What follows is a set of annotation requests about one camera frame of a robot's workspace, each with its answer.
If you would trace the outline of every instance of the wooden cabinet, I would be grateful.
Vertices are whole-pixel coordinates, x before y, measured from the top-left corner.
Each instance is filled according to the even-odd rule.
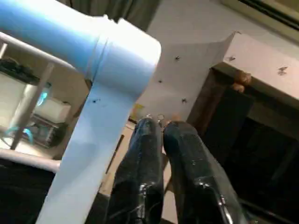
[[[240,33],[224,41],[222,49],[216,69],[231,76],[248,72],[254,88],[299,108],[299,61]]]

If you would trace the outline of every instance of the white pipe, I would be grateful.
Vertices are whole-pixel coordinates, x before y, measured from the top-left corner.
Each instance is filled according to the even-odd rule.
[[[60,161],[46,159],[43,157],[20,153],[10,149],[0,148],[0,158],[12,162],[28,165],[31,167],[56,173],[59,170]]]
[[[31,45],[29,44],[26,44],[22,41],[19,41],[18,39],[15,39],[11,36],[8,36],[2,32],[0,32],[0,40],[2,40],[3,42],[7,44],[11,44],[11,45],[14,45],[16,47],[19,47],[21,49],[23,49],[24,51],[28,52],[28,53],[31,53],[33,55],[36,55],[36,56],[39,56],[39,57],[42,57],[44,58],[45,60],[49,61],[49,62],[53,62],[53,63],[56,63],[56,64],[60,64],[66,68],[69,68],[69,69],[72,69],[72,70],[75,70],[75,68],[73,66],[71,66],[70,64],[68,64],[67,62],[59,59],[58,57],[55,57],[53,55],[50,55],[40,49],[37,49],[35,47],[32,47]]]
[[[2,47],[0,49],[0,59],[4,56],[6,48],[7,48],[7,44],[6,43],[2,44]]]

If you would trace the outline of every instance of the white wall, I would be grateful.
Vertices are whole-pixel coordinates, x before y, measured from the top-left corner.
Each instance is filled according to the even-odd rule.
[[[166,68],[173,65],[169,64],[170,59],[165,59],[165,57],[169,57],[165,51],[169,52],[172,51],[170,49],[180,46],[182,54],[189,55],[189,59],[191,55],[198,56],[198,69],[201,67],[199,65],[210,66],[210,60],[207,60],[203,52],[186,53],[187,50],[184,46],[198,44],[198,49],[204,51],[206,50],[204,46],[208,43],[223,41],[234,31],[249,34],[258,41],[299,59],[297,44],[223,6],[218,0],[163,0],[148,33],[162,44],[163,53],[156,77],[160,79],[167,77],[168,83],[166,88],[163,87],[159,90],[155,77],[140,98],[139,103],[146,105],[146,110],[149,112],[180,113],[183,119],[186,119],[194,103],[194,96],[199,94],[207,73],[199,71],[196,75],[193,67],[194,60],[191,60],[190,66],[184,66],[184,72],[180,70],[179,74],[167,74],[167,69],[160,67]],[[176,88],[172,88],[178,84],[182,85],[180,93]],[[189,97],[189,105],[178,105],[177,99],[181,97]]]

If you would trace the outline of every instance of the white metal frame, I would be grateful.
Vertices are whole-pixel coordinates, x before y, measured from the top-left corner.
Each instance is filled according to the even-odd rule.
[[[104,55],[97,75],[92,78],[93,86],[61,163],[0,149],[2,158],[52,172],[56,172],[60,165],[37,224],[85,222],[130,110],[157,65],[161,50],[158,42],[153,42],[152,46],[144,42],[138,44],[136,39],[143,35],[142,31],[132,29],[124,20],[120,20],[119,24],[120,29],[110,34],[113,39],[106,42],[110,50]],[[123,43],[122,34],[128,30],[136,38],[128,35]],[[74,69],[65,61],[3,33],[0,33],[0,39],[50,62]],[[148,37],[147,41],[151,43],[152,40]],[[122,50],[127,52],[118,58],[117,51],[122,45],[126,45]]]

